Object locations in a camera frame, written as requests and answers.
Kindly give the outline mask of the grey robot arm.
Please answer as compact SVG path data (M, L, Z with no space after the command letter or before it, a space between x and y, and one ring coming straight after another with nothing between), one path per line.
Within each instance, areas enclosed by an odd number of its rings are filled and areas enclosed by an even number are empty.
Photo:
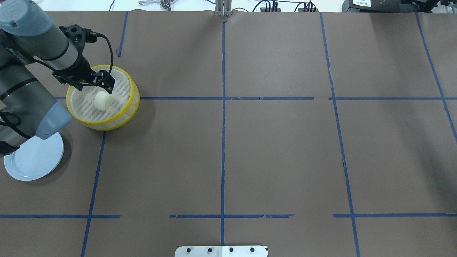
M112 93L109 70L94 71L83 55L86 43L107 36L75 24L57 26L32 0L1 1L1 157L16 152L32 137L48 139L71 121L65 107L28 70L39 63L61 84L78 91L100 87Z

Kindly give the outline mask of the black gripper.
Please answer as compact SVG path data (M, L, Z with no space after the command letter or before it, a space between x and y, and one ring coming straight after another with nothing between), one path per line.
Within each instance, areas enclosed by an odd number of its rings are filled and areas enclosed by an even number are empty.
M74 86L77 90L83 90L86 86L98 86L108 94L112 94L116 80L111 76L112 64L109 70L92 70L85 57L77 57L75 63L66 67L69 61L52 60L53 77L61 84Z

